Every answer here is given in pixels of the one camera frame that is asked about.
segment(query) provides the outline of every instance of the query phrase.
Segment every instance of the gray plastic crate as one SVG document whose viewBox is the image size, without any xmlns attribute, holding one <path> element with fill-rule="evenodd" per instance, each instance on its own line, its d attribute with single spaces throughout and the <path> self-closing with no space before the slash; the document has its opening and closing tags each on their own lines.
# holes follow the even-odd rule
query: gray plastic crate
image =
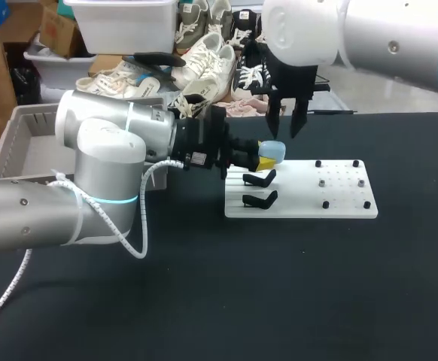
<svg viewBox="0 0 438 361">
<path fill-rule="evenodd" d="M 166 108 L 162 98 L 131 102 Z M 46 184 L 56 179 L 52 169 L 73 179 L 75 151 L 59 145 L 55 139 L 57 108 L 58 104 L 44 104 L 23 105 L 14 109 L 0 139 L 0 179 Z M 150 180 L 147 189 L 163 190 L 166 186 L 167 168 L 159 168 L 154 172 L 154 182 Z"/>
</svg>

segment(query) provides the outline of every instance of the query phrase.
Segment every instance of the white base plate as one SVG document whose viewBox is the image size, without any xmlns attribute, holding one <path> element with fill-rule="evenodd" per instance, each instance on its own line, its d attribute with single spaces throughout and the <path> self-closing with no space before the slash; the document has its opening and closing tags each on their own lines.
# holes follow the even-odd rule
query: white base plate
<svg viewBox="0 0 438 361">
<path fill-rule="evenodd" d="M 265 178 L 270 171 L 251 173 L 247 169 L 231 167 L 226 179 L 225 214 L 229 218 L 343 218 L 373 219 L 378 216 L 373 190 L 362 161 L 353 166 L 353 160 L 286 160 L 275 167 L 277 176 L 266 188 L 245 186 L 243 174 Z M 364 187 L 359 187 L 360 180 Z M 278 191 L 278 199 L 264 211 L 245 207 L 243 195 L 266 199 L 272 191 Z M 330 207 L 323 209 L 323 202 Z M 364 203 L 370 202 L 370 209 Z"/>
</svg>

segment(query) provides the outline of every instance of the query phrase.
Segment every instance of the yellow block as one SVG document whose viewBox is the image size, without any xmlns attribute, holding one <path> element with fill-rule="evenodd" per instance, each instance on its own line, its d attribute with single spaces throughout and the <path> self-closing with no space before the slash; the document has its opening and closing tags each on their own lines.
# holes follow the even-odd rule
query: yellow block
<svg viewBox="0 0 438 361">
<path fill-rule="evenodd" d="M 274 159 L 264 158 L 263 156 L 259 157 L 259 165 L 257 166 L 256 171 L 265 171 L 267 169 L 273 169 L 276 164 Z"/>
</svg>

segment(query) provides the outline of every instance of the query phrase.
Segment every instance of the storage bin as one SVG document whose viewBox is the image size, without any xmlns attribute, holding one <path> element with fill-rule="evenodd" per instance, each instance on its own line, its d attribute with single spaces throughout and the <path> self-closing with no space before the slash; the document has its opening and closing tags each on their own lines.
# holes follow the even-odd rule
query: storage bin
<svg viewBox="0 0 438 361">
<path fill-rule="evenodd" d="M 89 53 L 164 52 L 174 49 L 177 0 L 64 0 Z"/>
<path fill-rule="evenodd" d="M 162 98 L 131 100 L 143 105 L 165 109 Z M 75 151 L 59 145 L 55 138 L 55 116 L 58 104 L 23 105 L 16 107 L 0 139 L 0 180 L 22 180 L 46 184 L 56 180 L 52 169 L 73 179 Z M 151 166 L 145 163 L 145 169 Z M 154 172 L 154 182 L 147 190 L 164 190 L 167 168 Z"/>
<path fill-rule="evenodd" d="M 81 77 L 88 77 L 90 66 L 96 57 L 70 58 L 60 56 L 42 56 L 40 47 L 32 45 L 23 53 L 25 59 L 33 62 L 41 77 L 41 82 L 51 89 L 75 89 L 75 82 Z"/>
</svg>

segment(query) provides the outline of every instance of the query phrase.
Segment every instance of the screw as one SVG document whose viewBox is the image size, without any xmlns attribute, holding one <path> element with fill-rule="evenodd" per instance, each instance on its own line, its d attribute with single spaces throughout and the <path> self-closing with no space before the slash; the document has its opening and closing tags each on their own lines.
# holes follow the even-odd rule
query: screw
<svg viewBox="0 0 438 361">
<path fill-rule="evenodd" d="M 396 54 L 400 51 L 400 44 L 398 44 L 397 41 L 390 41 L 388 43 L 388 49 L 390 50 L 390 53 Z"/>
</svg>

